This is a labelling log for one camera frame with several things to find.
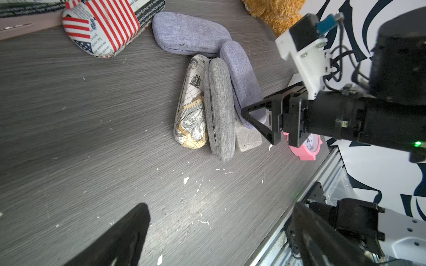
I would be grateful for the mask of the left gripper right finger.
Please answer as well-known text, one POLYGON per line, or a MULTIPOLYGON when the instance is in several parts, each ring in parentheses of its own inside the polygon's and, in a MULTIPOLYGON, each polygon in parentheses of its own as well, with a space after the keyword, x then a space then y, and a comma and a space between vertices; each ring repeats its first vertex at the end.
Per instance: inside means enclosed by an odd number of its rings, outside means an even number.
POLYGON ((302 202, 295 204, 292 219, 305 266, 375 266, 365 253, 336 232, 302 202))

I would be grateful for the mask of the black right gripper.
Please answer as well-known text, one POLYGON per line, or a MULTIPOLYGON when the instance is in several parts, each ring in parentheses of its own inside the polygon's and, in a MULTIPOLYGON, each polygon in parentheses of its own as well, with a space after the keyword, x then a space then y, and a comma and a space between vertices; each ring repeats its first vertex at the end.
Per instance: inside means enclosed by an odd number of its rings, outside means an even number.
MULTIPOLYGON (((242 108, 242 118, 271 145, 274 133, 265 125, 269 97, 242 108)), ((319 92, 309 100, 296 86, 271 99, 272 129, 288 135, 290 146, 300 147, 311 134, 329 136, 411 154, 426 153, 425 106, 402 105, 368 97, 345 88, 319 92)))

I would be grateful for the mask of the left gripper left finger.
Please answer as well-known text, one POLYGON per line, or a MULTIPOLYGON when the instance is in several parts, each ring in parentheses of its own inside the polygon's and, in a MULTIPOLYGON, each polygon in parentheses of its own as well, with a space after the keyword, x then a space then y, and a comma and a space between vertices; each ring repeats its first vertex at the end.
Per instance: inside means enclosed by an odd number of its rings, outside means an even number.
POLYGON ((137 266, 150 226, 146 203, 139 203, 67 266, 137 266))

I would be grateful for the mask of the grey fabric case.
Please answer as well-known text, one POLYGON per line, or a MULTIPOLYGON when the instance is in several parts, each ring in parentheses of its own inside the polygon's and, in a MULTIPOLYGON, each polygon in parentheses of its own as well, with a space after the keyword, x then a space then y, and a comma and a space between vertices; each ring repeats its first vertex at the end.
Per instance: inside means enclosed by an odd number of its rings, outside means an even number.
POLYGON ((206 126, 210 148, 219 161, 230 161, 235 152, 233 86, 225 61, 210 60, 203 81, 206 126))

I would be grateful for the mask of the map print glasses case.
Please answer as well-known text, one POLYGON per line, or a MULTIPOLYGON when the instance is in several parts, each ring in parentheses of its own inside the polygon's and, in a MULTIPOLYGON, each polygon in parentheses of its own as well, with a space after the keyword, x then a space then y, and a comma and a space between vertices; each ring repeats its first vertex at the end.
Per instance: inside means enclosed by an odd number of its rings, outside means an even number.
POLYGON ((199 149, 208 140, 204 106, 204 73, 208 66, 209 58, 204 55, 191 58, 177 105, 174 138, 189 149, 199 149))

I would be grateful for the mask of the purple case horizontal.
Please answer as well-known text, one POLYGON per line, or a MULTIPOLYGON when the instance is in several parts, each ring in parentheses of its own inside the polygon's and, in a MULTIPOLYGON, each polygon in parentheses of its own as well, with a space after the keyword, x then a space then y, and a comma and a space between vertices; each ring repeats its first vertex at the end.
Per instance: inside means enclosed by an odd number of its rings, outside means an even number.
POLYGON ((152 26, 158 46, 174 54, 201 54, 215 58, 219 56, 222 45, 232 40, 224 26, 181 13, 157 13, 152 26))

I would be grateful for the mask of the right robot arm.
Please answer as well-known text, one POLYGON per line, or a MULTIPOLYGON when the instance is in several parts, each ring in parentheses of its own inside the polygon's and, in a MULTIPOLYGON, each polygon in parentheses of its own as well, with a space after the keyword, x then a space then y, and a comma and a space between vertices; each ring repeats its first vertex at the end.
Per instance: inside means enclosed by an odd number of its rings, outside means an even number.
MULTIPOLYGON (((319 20, 309 13, 276 40, 280 56, 292 58, 302 81, 244 107, 243 118, 271 144, 286 133, 300 149, 310 135, 329 136, 405 151, 412 163, 426 158, 425 8, 382 24, 373 48, 371 72, 361 80, 356 66, 350 84, 328 85, 343 71, 352 51, 338 46, 331 57, 326 33, 345 29, 344 13, 319 20)), ((389 255, 426 261, 426 222, 358 199, 336 206, 317 196, 295 204, 287 241, 305 266, 371 266, 366 256, 389 255)))

